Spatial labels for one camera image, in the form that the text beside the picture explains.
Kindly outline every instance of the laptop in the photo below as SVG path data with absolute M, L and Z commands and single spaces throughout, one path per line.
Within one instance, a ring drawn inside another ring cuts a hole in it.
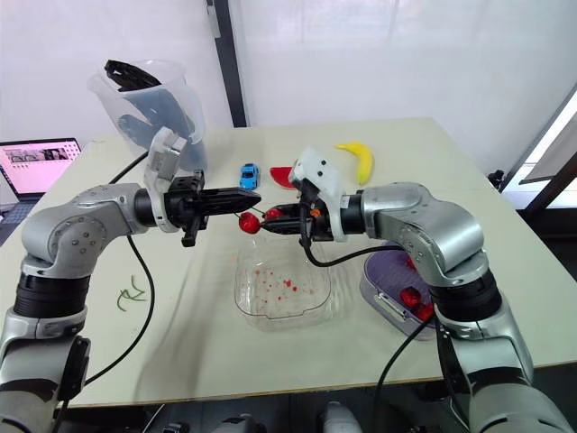
M 0 245 L 79 155 L 74 138 L 0 143 L 0 173 L 18 199 L 0 221 Z

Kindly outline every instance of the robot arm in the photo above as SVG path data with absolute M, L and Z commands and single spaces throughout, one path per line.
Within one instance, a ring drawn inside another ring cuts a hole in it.
M 149 152 L 149 190 L 95 187 L 38 212 L 24 226 L 27 255 L 0 340 L 0 432 L 49 431 L 58 401 L 81 391 L 90 343 L 78 332 L 87 316 L 90 275 L 116 237 L 158 225 L 182 228 L 183 245 L 192 246 L 209 216 L 260 201 L 244 189 L 203 189 L 202 171 L 174 178 L 181 149 L 170 131 L 160 131 Z
M 345 195 L 335 173 L 322 155 L 307 149 L 289 175 L 300 203 L 282 205 L 286 216 L 262 227 L 302 234 L 306 225 L 313 240 L 342 242 L 348 234 L 366 233 L 399 244 L 431 286 L 444 345 L 472 396 L 471 431 L 572 431 L 554 404 L 531 386 L 531 356 L 490 271 L 475 218 L 416 183 Z

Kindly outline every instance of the clear plastic tray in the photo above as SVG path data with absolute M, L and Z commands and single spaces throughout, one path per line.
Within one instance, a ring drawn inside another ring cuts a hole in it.
M 324 261 L 320 245 L 313 248 Z M 234 299 L 251 325 L 272 330 L 327 320 L 330 296 L 329 271 L 311 264 L 294 236 L 255 236 L 239 252 Z

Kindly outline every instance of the red fruit slice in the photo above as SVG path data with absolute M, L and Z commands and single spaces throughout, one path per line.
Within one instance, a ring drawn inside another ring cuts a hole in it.
M 277 182 L 282 188 L 296 189 L 292 183 L 289 182 L 289 173 L 292 167 L 270 167 L 270 176 Z
M 254 235 L 261 230 L 261 222 L 259 218 L 250 212 L 242 212 L 238 218 L 238 226 L 246 233 Z
M 421 293 L 414 287 L 406 287 L 400 291 L 400 300 L 403 301 L 403 304 L 412 309 L 417 304 L 421 303 Z

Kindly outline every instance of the laptop screen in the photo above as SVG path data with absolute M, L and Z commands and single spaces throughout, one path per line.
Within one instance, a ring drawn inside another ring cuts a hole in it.
M 19 199 L 41 196 L 80 155 L 73 138 L 0 143 L 0 166 Z

